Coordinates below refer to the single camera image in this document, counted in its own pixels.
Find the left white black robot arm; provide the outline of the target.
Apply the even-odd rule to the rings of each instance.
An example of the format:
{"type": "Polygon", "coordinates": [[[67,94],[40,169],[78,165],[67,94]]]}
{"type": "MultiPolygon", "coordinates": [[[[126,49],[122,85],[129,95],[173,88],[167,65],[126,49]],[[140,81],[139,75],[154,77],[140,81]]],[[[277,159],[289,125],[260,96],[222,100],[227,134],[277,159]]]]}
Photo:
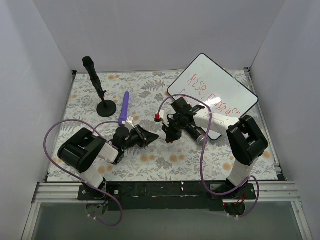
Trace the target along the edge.
{"type": "Polygon", "coordinates": [[[125,151],[138,146],[145,148],[159,138],[159,135],[136,125],[131,129],[120,126],[111,141],[95,136],[86,128],[80,129],[58,150],[58,157],[77,171],[85,185],[91,185],[89,194],[95,200],[106,196],[106,180],[94,167],[96,158],[117,165],[125,156],[125,151]]]}

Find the white whiteboard black frame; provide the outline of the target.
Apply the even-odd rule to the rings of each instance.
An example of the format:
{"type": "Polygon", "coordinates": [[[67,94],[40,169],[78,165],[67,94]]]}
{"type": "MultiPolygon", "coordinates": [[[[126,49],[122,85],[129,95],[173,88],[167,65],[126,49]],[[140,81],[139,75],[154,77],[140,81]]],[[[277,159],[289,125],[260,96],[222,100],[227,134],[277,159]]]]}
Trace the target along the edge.
{"type": "Polygon", "coordinates": [[[185,94],[211,107],[213,113],[240,118],[258,103],[258,96],[206,54],[195,60],[168,87],[172,96],[185,94]]]}

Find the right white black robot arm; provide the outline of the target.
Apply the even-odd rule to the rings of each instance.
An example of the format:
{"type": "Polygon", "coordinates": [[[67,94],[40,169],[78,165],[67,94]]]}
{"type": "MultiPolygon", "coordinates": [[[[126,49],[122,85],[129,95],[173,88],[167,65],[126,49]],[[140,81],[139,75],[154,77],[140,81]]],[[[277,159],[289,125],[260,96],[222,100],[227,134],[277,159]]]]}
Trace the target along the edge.
{"type": "Polygon", "coordinates": [[[252,178],[253,166],[269,146],[266,137],[250,115],[237,118],[213,113],[210,106],[202,101],[191,106],[185,101],[185,94],[179,94],[178,97],[171,104],[175,111],[172,118],[167,117],[161,108],[154,116],[156,122],[162,122],[165,141],[172,143],[179,140],[182,130],[188,125],[227,137],[235,162],[226,180],[229,183],[226,192],[213,192],[207,185],[204,188],[213,196],[239,198],[245,192],[244,185],[252,178]]]}

